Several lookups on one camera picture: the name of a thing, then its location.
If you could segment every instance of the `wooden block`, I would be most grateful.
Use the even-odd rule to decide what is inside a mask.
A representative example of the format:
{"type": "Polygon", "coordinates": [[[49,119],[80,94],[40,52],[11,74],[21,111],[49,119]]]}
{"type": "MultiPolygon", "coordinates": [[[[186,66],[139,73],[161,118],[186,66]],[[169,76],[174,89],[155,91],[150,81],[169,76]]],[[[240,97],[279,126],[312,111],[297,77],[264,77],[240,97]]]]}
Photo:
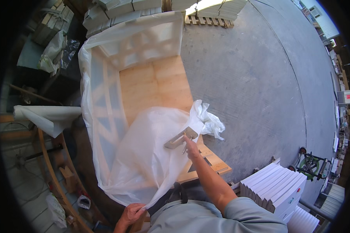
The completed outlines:
{"type": "Polygon", "coordinates": [[[216,21],[216,19],[211,18],[211,20],[213,21],[214,26],[218,26],[218,22],[216,21]]]}
{"type": "Polygon", "coordinates": [[[208,25],[212,25],[211,20],[210,20],[209,17],[205,17],[205,19],[206,19],[206,22],[207,22],[208,25]]]}
{"type": "Polygon", "coordinates": [[[203,17],[198,17],[198,20],[201,24],[205,24],[205,20],[203,20],[203,17]]]}
{"type": "Polygon", "coordinates": [[[186,24],[190,24],[191,23],[191,21],[189,21],[189,16],[188,15],[185,16],[184,21],[185,21],[186,24]]]}
{"type": "Polygon", "coordinates": [[[193,24],[197,24],[197,22],[196,22],[196,17],[195,17],[195,16],[191,15],[191,19],[192,19],[192,23],[193,23],[193,24]]]}
{"type": "Polygon", "coordinates": [[[62,181],[67,192],[74,193],[76,191],[76,177],[75,174],[71,172],[68,166],[65,166],[65,169],[60,167],[60,172],[64,176],[65,180],[62,181]]]}

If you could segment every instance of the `wooden pallet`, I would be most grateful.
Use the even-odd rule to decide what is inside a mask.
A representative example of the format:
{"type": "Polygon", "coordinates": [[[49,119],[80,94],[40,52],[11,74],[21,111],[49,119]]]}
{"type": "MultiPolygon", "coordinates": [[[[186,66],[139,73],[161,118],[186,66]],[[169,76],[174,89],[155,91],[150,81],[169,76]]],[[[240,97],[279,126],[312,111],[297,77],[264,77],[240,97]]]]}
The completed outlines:
{"type": "Polygon", "coordinates": [[[232,20],[209,18],[209,17],[197,17],[193,15],[186,15],[184,22],[186,24],[214,25],[214,26],[222,26],[224,28],[233,28],[235,26],[232,20]]]}

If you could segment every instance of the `paper roll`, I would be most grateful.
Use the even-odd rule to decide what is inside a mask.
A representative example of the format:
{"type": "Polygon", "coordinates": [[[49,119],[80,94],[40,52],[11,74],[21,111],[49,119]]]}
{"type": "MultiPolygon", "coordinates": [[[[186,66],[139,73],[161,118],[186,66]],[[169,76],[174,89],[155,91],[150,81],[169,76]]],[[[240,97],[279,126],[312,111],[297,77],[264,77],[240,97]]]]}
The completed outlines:
{"type": "Polygon", "coordinates": [[[38,128],[56,138],[82,113],[80,107],[70,106],[14,106],[14,120],[30,120],[38,128]]]}

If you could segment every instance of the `metal pipe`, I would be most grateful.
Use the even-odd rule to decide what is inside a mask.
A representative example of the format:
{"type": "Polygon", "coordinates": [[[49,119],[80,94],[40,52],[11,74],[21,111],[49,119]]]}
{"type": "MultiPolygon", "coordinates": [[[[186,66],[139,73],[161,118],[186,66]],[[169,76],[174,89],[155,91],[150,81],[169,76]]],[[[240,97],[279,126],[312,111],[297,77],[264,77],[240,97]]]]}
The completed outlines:
{"type": "Polygon", "coordinates": [[[302,205],[304,205],[305,207],[309,208],[310,210],[314,211],[315,213],[319,214],[322,218],[332,222],[333,221],[333,217],[331,215],[329,215],[328,213],[322,211],[321,209],[319,209],[318,207],[311,205],[309,203],[307,203],[306,201],[304,201],[302,198],[299,199],[299,203],[301,203],[302,205]]]}
{"type": "MultiPolygon", "coordinates": [[[[62,149],[63,149],[63,146],[62,146],[62,144],[60,144],[58,147],[54,147],[54,148],[51,148],[51,149],[47,150],[47,152],[50,153],[52,151],[57,151],[57,150],[62,150],[62,149]]],[[[43,152],[39,152],[39,153],[30,155],[30,156],[24,157],[24,160],[27,161],[27,160],[36,158],[38,156],[41,156],[42,154],[43,154],[43,152]]]]}

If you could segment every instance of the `metal rod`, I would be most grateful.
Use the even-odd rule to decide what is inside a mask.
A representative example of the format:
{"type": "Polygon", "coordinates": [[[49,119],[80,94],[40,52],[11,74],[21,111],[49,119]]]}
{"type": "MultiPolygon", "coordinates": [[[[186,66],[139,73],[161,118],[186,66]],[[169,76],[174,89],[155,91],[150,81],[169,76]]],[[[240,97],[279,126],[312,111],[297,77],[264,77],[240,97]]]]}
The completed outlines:
{"type": "Polygon", "coordinates": [[[18,87],[18,86],[14,86],[14,85],[12,85],[12,84],[10,84],[9,86],[10,86],[11,88],[15,89],[15,90],[22,91],[22,92],[27,93],[27,94],[29,94],[29,95],[35,96],[35,97],[37,97],[37,98],[39,98],[39,99],[45,100],[45,101],[50,102],[50,103],[59,104],[59,105],[62,106],[62,104],[61,104],[60,102],[57,102],[57,101],[55,101],[55,100],[51,100],[51,99],[45,98],[45,97],[40,96],[40,95],[38,95],[38,94],[35,94],[35,93],[32,93],[32,92],[27,91],[27,90],[25,90],[25,89],[22,89],[22,88],[20,88],[20,87],[18,87]]]}
{"type": "MultiPolygon", "coordinates": [[[[51,148],[51,149],[47,150],[47,153],[53,152],[53,151],[57,151],[57,150],[62,150],[62,149],[63,149],[63,146],[62,146],[62,144],[60,144],[58,147],[54,147],[54,148],[51,148]]],[[[27,161],[27,160],[39,157],[41,155],[43,155],[43,152],[39,152],[39,153],[30,155],[30,156],[24,157],[24,160],[27,161]]]]}
{"type": "Polygon", "coordinates": [[[328,213],[322,211],[321,209],[319,209],[318,207],[311,205],[309,203],[307,203],[306,201],[304,201],[302,198],[299,199],[299,203],[301,203],[302,205],[304,205],[305,207],[311,209],[312,211],[314,211],[315,213],[319,214],[322,218],[332,222],[333,221],[333,217],[331,215],[329,215],[328,213]]]}

